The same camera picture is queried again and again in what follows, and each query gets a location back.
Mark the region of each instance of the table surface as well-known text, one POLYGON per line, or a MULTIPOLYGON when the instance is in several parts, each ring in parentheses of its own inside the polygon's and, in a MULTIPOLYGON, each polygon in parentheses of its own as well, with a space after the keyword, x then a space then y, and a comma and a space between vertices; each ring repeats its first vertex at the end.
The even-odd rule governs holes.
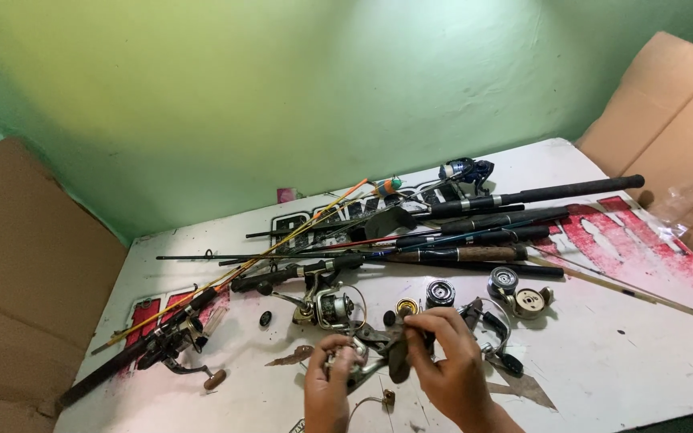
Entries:
MULTIPOLYGON (((571 143, 553 139, 483 156, 496 164, 490 180, 495 193, 603 179, 606 176, 571 143)), ((405 186, 437 179, 438 169, 401 176, 405 186)), ((307 197, 264 209, 142 237, 134 242, 111 292, 90 349, 114 330, 130 326, 141 314, 164 308, 179 294, 225 273, 206 261, 156 261, 158 255, 258 253, 268 238, 245 239, 246 233, 285 226, 296 217, 331 202, 330 195, 307 197), (147 300, 144 307, 135 305, 147 300)), ((549 241, 538 245, 573 261, 693 307, 693 253, 680 241, 660 237, 661 225, 623 193, 605 193, 527 205, 527 208, 578 205, 579 213, 553 226, 549 241)), ((429 281, 448 279, 456 287, 456 305, 487 297, 485 273, 398 263, 365 264, 342 273, 344 283, 360 288, 367 299, 368 321, 382 329, 383 312, 401 297, 424 298, 429 281)), ((576 278, 542 281, 524 277, 519 288, 550 286, 555 300, 537 320, 512 320, 508 353, 521 359, 557 410, 528 399, 494 395, 526 431, 553 433, 612 432, 693 413, 693 317, 649 304, 576 278)), ((302 294, 302 280, 280 288, 302 294)), ((357 293, 345 288, 360 304, 357 293)), ((185 352, 187 366, 224 368, 227 379, 206 393, 204 374, 179 376, 164 365, 124 371, 64 411, 55 431, 281 431, 303 417, 303 369, 299 365, 265 367, 314 345, 326 331, 290 322, 294 306, 257 293, 222 292, 217 306, 229 309, 202 354, 185 352), (258 325, 262 312, 274 314, 271 325, 258 325)), ((361 314, 358 307, 355 318, 361 314)), ((490 333, 478 338, 489 340, 490 333)), ((89 356, 79 369, 84 378, 122 349, 122 343, 89 356)), ((492 369, 488 381, 506 384, 492 369)), ((458 431, 431 405, 412 373, 393 384, 386 371, 375 374, 350 396, 351 406, 383 389, 397 393, 387 413, 367 402, 352 419, 351 431, 458 431)))

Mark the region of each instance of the person's hand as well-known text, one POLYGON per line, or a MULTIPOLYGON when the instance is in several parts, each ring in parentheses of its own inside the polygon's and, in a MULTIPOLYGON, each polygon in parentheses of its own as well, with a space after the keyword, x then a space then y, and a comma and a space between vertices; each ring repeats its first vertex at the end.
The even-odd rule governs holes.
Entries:
POLYGON ((408 357, 435 408, 467 432, 520 432, 488 393, 483 359, 464 319, 453 308, 406 316, 408 357), (446 358, 433 363, 419 330, 434 332, 446 358))
POLYGON ((333 334, 314 347, 303 387, 303 418, 306 433, 346 433, 349 426, 347 380, 352 366, 362 359, 351 348, 352 338, 333 334), (330 379, 322 366, 336 354, 330 379))

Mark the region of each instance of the cardboard box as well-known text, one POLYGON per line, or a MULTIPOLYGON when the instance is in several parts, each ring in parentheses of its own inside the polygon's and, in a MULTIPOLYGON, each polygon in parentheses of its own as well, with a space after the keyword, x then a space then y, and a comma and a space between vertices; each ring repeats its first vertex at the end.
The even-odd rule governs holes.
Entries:
MULTIPOLYGON (((693 44, 657 33, 577 146, 609 176, 643 175, 628 193, 647 209, 693 186, 693 44)), ((693 250, 693 228, 681 239, 693 250)))
POLYGON ((0 142, 0 431, 53 429, 126 255, 17 140, 0 142))

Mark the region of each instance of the white table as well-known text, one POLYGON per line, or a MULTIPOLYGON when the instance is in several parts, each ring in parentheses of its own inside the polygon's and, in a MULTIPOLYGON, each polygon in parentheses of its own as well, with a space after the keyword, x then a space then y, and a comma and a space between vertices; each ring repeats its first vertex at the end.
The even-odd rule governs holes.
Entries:
MULTIPOLYGON (((496 163, 491 177, 496 193, 605 178, 587 157, 560 139, 483 158, 496 163)), ((437 171, 401 179, 416 186, 437 179, 437 171)), ((685 247, 680 242, 660 240, 659 224, 623 192, 527 207, 587 203, 604 210, 597 200, 608 197, 613 197, 608 206, 631 207, 632 212, 610 212, 611 219, 600 213, 577 219, 553 234, 551 243, 565 257, 693 307, 693 254, 682 253, 685 247)), ((277 216, 311 214, 313 208, 332 200, 328 195, 308 197, 135 241, 91 349, 112 331, 130 324, 132 306, 140 300, 165 299, 164 293, 188 291, 193 283, 207 283, 227 271, 215 262, 156 261, 155 256, 202 254, 207 248, 214 253, 257 253, 269 246, 268 238, 246 240, 246 233, 267 230, 277 216)), ((423 299, 428 282, 435 277, 454 284, 456 305, 487 296, 486 274, 434 267, 366 264, 359 271, 342 273, 341 279, 363 291, 369 322, 383 329, 383 312, 401 297, 423 299)), ((544 286, 551 286, 555 293, 551 311, 539 320, 513 320, 508 352, 523 361, 525 372, 537 379, 557 411, 527 399, 494 395, 527 431, 611 432, 693 413, 692 316, 575 278, 559 282, 524 277, 519 285, 537 290, 544 286)), ((294 280, 281 290, 303 293, 303 287, 302 280, 294 280)), ((349 294, 360 303, 356 293, 349 294)), ((193 365, 225 368, 229 376, 215 392, 206 395, 203 374, 178 376, 158 364, 106 382, 64 411, 55 431, 290 430, 303 417, 303 370, 298 365, 264 364, 291 354, 296 346, 314 345, 326 333, 292 324, 294 306, 283 300, 257 293, 231 293, 230 298, 231 302, 224 295, 219 301, 228 305, 229 312, 202 355, 181 358, 187 364, 191 358, 193 365), (274 319, 262 329, 258 320, 265 310, 271 310, 274 319)), ((476 332, 482 340, 490 337, 480 334, 480 329, 476 332)), ((78 377, 85 377, 121 349, 118 344, 85 359, 78 377)), ((427 431, 457 431, 429 403, 414 373, 400 385, 393 384, 386 371, 381 373, 353 393, 350 402, 380 397, 388 388, 397 392, 394 409, 388 415, 382 405, 365 403, 357 410, 351 431, 411 431, 409 423, 427 431)), ((494 371, 488 374, 489 381, 506 384, 494 371)))

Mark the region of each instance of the fishing reel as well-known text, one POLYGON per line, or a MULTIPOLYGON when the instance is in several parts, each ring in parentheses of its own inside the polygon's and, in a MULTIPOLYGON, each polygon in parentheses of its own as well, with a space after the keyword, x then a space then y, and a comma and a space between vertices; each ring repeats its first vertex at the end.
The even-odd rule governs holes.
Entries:
POLYGON ((440 180, 455 180, 457 182, 472 183, 475 194, 487 196, 490 191, 483 187, 488 176, 494 172, 496 164, 486 160, 475 161, 472 158, 459 158, 451 160, 440 166, 438 177, 440 180))
POLYGON ((504 302, 517 318, 534 320, 552 302, 552 289, 545 287, 515 290, 517 274, 508 267, 497 267, 491 271, 486 289, 496 300, 504 302))
POLYGON ((343 285, 341 281, 333 285, 338 271, 334 271, 328 277, 322 275, 324 272, 325 270, 304 277, 306 293, 303 297, 294 297, 276 291, 273 291, 271 295, 296 305, 294 324, 320 325, 320 328, 324 330, 346 329, 354 311, 354 302, 346 293, 338 293, 343 285))
POLYGON ((146 352, 138 360, 138 370, 146 370, 162 362, 175 374, 191 374, 200 371, 208 375, 204 387, 207 391, 216 388, 226 377, 221 370, 219 374, 213 374, 206 365, 197 368, 186 368, 178 362, 178 356, 184 350, 193 348, 198 354, 207 343, 207 336, 203 334, 202 323, 194 317, 179 324, 154 329, 154 336, 146 346, 146 352))

